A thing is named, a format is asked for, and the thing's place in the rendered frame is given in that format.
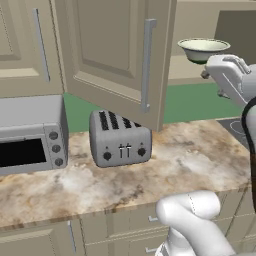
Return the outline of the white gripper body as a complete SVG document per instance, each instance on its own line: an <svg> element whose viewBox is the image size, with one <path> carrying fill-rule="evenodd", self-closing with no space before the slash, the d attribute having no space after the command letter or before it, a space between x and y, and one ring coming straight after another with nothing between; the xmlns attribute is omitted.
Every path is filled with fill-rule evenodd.
<svg viewBox="0 0 256 256"><path fill-rule="evenodd" d="M251 100L251 68L235 55L213 55L206 71L234 103L245 107Z"/></svg>

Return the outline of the beige open cabinet door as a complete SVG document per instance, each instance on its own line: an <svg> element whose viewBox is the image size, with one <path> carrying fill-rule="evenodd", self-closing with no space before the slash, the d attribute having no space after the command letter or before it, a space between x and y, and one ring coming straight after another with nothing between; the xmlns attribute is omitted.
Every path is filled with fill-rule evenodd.
<svg viewBox="0 0 256 256"><path fill-rule="evenodd" d="M65 91L159 131L177 0L53 0ZM152 31L148 103L141 109L144 22Z"/></svg>

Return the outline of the beige closed cabinet door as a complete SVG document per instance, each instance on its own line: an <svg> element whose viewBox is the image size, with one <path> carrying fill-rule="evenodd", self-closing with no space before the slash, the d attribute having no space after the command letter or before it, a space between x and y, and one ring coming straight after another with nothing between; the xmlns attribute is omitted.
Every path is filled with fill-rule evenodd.
<svg viewBox="0 0 256 256"><path fill-rule="evenodd" d="M0 98L62 94L53 0L0 0ZM50 73L44 78L32 9L38 8Z"/></svg>

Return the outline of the white bowl with green inside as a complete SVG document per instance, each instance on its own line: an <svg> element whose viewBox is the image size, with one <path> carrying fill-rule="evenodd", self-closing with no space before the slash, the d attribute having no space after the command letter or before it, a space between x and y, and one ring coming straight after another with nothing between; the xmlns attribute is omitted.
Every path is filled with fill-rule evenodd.
<svg viewBox="0 0 256 256"><path fill-rule="evenodd" d="M205 38L182 39L177 45L184 50L190 62L200 65L205 64L210 56L220 54L231 47L225 41Z"/></svg>

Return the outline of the black hob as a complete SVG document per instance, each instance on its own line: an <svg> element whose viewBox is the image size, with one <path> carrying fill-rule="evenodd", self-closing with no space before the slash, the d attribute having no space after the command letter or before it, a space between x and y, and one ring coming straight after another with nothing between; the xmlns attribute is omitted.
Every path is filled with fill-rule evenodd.
<svg viewBox="0 0 256 256"><path fill-rule="evenodd" d="M219 119L218 123L252 154L256 154L256 115L249 115L246 118L247 132L243 129L240 117Z"/></svg>

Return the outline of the grey four-slot toaster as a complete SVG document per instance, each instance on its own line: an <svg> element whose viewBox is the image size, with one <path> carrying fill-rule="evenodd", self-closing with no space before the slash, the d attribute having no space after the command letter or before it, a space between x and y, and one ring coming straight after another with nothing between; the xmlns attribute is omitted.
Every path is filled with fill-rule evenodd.
<svg viewBox="0 0 256 256"><path fill-rule="evenodd" d="M107 110L90 114L90 148L98 167L146 162L152 153L152 131Z"/></svg>

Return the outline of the beige drawer front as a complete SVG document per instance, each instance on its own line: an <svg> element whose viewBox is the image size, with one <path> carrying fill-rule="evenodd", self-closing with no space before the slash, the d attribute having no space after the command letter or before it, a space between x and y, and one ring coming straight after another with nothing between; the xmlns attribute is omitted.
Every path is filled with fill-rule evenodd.
<svg viewBox="0 0 256 256"><path fill-rule="evenodd" d="M216 217L217 220L254 213L250 187L218 192L217 196L221 202L221 210Z"/></svg>
<svg viewBox="0 0 256 256"><path fill-rule="evenodd" d="M168 230L134 233L85 246L86 256L154 256L146 253L145 247L158 248L167 238Z"/></svg>
<svg viewBox="0 0 256 256"><path fill-rule="evenodd" d="M83 214L80 219L85 241L92 243L118 235L163 227L159 221L149 222L148 216L156 217L154 203Z"/></svg>

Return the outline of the grey toaster oven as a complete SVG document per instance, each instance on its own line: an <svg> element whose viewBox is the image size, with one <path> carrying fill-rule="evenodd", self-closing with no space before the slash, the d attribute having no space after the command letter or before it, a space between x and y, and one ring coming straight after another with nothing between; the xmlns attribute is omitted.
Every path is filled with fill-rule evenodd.
<svg viewBox="0 0 256 256"><path fill-rule="evenodd" d="M62 95L0 99L0 176L63 169L68 143Z"/></svg>

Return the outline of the beige base cupboard door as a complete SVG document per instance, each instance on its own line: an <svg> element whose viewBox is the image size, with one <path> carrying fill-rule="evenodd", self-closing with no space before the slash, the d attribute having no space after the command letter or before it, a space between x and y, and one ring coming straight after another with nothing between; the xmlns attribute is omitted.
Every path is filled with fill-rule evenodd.
<svg viewBox="0 0 256 256"><path fill-rule="evenodd" d="M4 232L0 235L0 256L85 256L78 225L73 225L76 254L72 249L67 221Z"/></svg>

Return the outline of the beige wall cabinet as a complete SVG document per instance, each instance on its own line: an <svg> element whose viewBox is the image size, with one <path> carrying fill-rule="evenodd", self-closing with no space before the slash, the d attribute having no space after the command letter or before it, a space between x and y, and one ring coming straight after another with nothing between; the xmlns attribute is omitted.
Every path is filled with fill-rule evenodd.
<svg viewBox="0 0 256 256"><path fill-rule="evenodd" d="M200 76L203 66L188 61L177 45L189 38L226 41L231 45L226 53L256 64L256 0L178 0L168 83L213 83Z"/></svg>

